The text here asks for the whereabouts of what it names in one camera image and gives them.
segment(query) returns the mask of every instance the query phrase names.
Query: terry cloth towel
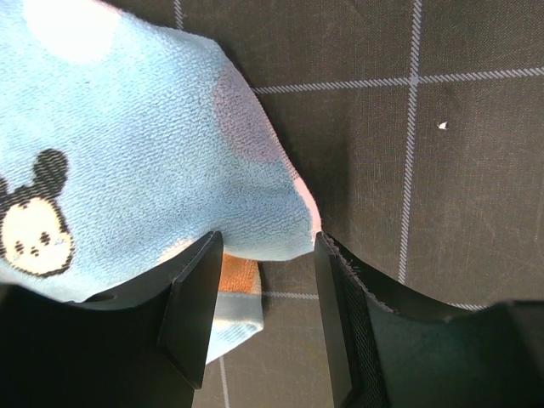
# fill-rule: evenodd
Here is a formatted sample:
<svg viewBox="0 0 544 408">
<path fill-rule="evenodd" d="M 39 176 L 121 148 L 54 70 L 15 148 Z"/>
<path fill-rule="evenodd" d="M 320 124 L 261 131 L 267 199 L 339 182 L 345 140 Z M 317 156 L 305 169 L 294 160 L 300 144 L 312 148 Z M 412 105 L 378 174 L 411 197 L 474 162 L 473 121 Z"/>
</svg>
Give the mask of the terry cloth towel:
<svg viewBox="0 0 544 408">
<path fill-rule="evenodd" d="M 241 258 L 312 251 L 320 216 L 214 41 L 92 0 L 2 0 L 0 90 L 0 281 L 82 302 L 218 230 L 233 258 L 208 360 L 261 330 Z"/>
</svg>

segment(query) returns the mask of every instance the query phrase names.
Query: cartoon mouse face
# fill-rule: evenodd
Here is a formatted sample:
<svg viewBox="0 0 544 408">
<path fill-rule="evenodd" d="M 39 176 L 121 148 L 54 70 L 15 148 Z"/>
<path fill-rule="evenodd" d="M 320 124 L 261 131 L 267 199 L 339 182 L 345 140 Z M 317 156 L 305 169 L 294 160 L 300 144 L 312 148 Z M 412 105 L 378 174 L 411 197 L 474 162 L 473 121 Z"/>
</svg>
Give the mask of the cartoon mouse face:
<svg viewBox="0 0 544 408">
<path fill-rule="evenodd" d="M 56 203 L 68 163 L 61 152 L 45 150 L 33 170 L 33 185 L 19 187 L 10 195 L 0 179 L 0 256 L 18 270 L 47 277 L 65 272 L 74 251 Z"/>
</svg>

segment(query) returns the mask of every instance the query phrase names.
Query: gray stripe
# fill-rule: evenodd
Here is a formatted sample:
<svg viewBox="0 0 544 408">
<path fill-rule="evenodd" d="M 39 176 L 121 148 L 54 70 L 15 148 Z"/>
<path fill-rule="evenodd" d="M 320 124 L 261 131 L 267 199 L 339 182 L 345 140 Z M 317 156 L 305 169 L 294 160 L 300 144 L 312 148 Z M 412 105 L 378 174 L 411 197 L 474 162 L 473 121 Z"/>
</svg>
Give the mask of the gray stripe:
<svg viewBox="0 0 544 408">
<path fill-rule="evenodd" d="M 538 77 L 542 75 L 544 75 L 544 67 L 526 68 L 526 69 L 520 69 L 520 70 L 505 70 L 505 71 L 468 72 L 464 74 L 416 76 L 414 80 L 416 80 L 418 83 L 440 83 L 440 82 L 483 81 L 483 80 L 490 80 L 490 79 Z M 275 87 L 261 87 L 261 88 L 254 88 L 253 92 L 255 92 L 255 94 L 286 94 L 286 93 L 292 93 L 292 92 L 305 92 L 305 91 L 327 91 L 332 89 L 392 87 L 392 86 L 401 86 L 401 85 L 412 85 L 412 82 L 413 80 L 411 80 L 409 77 L 366 79 L 361 81 L 305 83 L 305 84 L 298 84 L 298 85 L 279 85 Z"/>
<path fill-rule="evenodd" d="M 184 16 L 181 11 L 181 0 L 173 0 L 173 15 L 176 20 L 176 28 L 184 29 Z"/>
<path fill-rule="evenodd" d="M 319 300 L 318 295 L 310 295 L 307 293 L 289 293 L 289 292 L 263 292 L 263 296 L 269 298 L 290 298 L 304 300 Z"/>
<path fill-rule="evenodd" d="M 459 309 L 466 309 L 466 310 L 483 310 L 487 308 L 487 306 L 481 305 L 481 304 L 466 304 L 466 303 L 448 303 L 451 306 L 455 306 Z"/>
<path fill-rule="evenodd" d="M 422 33 L 422 0 L 414 1 L 411 27 L 410 92 L 408 93 L 408 130 L 406 132 L 405 178 L 400 219 L 399 282 L 405 283 L 408 262 L 408 238 L 410 236 L 411 189 L 414 174 L 416 148 L 417 84 L 419 77 L 419 48 Z"/>
<path fill-rule="evenodd" d="M 280 85 L 277 87 L 254 88 L 255 94 L 285 94 L 288 92 L 326 91 L 332 89 L 356 89 L 373 87 L 392 87 L 395 85 L 408 85 L 407 78 L 365 79 L 346 82 L 321 82 L 306 83 L 301 85 Z"/>
<path fill-rule="evenodd" d="M 429 76 L 423 76 L 419 78 L 419 81 L 423 83 L 462 82 L 462 81 L 481 81 L 486 79 L 537 77 L 539 75 L 544 75 L 544 67 L 527 68 L 522 70 L 469 72 L 467 74 L 429 75 Z"/>
<path fill-rule="evenodd" d="M 221 370 L 221 383 L 223 384 L 224 407 L 230 408 L 229 386 L 227 385 L 227 371 L 224 369 L 223 357 L 219 357 L 219 369 Z"/>
</svg>

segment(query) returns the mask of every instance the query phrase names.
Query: folded towel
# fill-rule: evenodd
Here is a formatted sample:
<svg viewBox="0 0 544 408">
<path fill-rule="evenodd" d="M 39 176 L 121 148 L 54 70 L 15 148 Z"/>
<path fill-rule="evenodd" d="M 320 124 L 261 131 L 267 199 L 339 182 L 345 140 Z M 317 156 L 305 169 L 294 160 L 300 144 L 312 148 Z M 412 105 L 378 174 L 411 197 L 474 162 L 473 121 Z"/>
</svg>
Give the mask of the folded towel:
<svg viewBox="0 0 544 408">
<path fill-rule="evenodd" d="M 218 230 L 208 361 L 261 330 L 247 259 L 312 251 L 320 216 L 220 47 L 94 0 L 3 0 L 0 56 L 0 281 L 81 302 Z"/>
</svg>

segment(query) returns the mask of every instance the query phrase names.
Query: purple polka dot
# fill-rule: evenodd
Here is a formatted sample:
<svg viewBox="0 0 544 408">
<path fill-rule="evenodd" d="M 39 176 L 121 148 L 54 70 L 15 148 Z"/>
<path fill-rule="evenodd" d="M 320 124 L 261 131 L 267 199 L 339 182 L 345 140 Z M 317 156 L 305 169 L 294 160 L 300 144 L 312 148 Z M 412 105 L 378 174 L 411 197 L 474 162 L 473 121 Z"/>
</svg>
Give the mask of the purple polka dot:
<svg viewBox="0 0 544 408">
<path fill-rule="evenodd" d="M 253 162 L 281 160 L 281 150 L 269 123 L 246 81 L 227 63 L 212 91 L 221 134 L 239 156 Z"/>
</svg>

